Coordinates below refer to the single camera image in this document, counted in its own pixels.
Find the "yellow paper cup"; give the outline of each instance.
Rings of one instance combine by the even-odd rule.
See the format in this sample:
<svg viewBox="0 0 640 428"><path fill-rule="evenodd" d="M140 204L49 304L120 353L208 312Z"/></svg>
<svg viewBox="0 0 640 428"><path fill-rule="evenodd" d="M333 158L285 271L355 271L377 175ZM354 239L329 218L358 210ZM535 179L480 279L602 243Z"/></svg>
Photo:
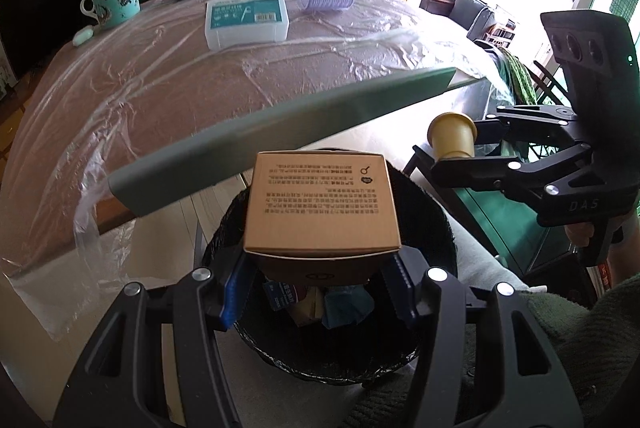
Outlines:
<svg viewBox="0 0 640 428"><path fill-rule="evenodd" d="M427 140L436 160L449 157L473 157L478 129L472 119L463 113L441 113L427 131Z"/></svg>

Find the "cardboard box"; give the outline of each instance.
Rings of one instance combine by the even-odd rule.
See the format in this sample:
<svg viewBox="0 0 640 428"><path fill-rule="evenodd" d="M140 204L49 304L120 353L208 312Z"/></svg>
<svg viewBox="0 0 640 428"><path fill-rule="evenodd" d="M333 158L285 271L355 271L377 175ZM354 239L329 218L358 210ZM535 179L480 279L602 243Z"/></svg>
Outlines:
<svg viewBox="0 0 640 428"><path fill-rule="evenodd" d="M268 278L312 286L362 284L399 248L382 155L258 154L244 250Z"/></svg>

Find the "metal pivot bolt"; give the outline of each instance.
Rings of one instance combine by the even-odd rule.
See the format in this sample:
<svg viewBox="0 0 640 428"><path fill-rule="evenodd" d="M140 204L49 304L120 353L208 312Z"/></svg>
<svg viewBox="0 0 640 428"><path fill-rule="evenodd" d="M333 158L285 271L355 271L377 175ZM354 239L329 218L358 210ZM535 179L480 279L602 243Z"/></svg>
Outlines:
<svg viewBox="0 0 640 428"><path fill-rule="evenodd" d="M507 282L498 283L497 289L502 296L511 296L515 292Z"/></svg>
<svg viewBox="0 0 640 428"><path fill-rule="evenodd" d="M427 271L427 276L434 282L444 282L447 279L447 272L440 267L432 267Z"/></svg>
<svg viewBox="0 0 640 428"><path fill-rule="evenodd" d="M211 278L211 271L206 267L198 267L191 273L191 278L196 282L204 282Z"/></svg>
<svg viewBox="0 0 640 428"><path fill-rule="evenodd" d="M142 287L138 282L131 282L124 286L124 294L127 296L135 296L142 290Z"/></svg>

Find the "wooden floor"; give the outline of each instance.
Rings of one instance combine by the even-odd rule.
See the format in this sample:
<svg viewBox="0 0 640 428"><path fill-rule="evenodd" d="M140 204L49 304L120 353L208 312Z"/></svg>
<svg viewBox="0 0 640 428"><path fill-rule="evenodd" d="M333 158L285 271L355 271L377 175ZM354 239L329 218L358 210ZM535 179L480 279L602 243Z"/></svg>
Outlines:
<svg viewBox="0 0 640 428"><path fill-rule="evenodd" d="M382 153L401 169L413 153L412 146L426 139L429 124L426 116L433 112L433 101L370 121L308 148L339 147ZM209 241L233 197L244 189L245 180L250 183L250 172L136 220L127 273L169 281L187 274L193 268L198 220ZM44 420L52 419L66 379L110 301L104 300L96 310L79 318L61 341L54 342L8 281L0 279L0 361ZM359 386L333 387L292 378L264 363L235 331L219 335L218 342L245 428L336 426L361 390ZM164 337L163 349L168 403L174 420L183 423L171 336ZM292 404L305 407L292 410Z"/></svg>

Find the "mug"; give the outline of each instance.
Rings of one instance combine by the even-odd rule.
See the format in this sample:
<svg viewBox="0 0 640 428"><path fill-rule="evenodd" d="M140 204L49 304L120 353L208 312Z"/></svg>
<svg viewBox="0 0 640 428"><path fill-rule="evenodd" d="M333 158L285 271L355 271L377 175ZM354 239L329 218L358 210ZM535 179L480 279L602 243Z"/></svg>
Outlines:
<svg viewBox="0 0 640 428"><path fill-rule="evenodd" d="M102 29L111 29L140 12L138 0L91 0L93 7L90 11L84 8L86 1L80 2L82 14L97 20Z"/></svg>

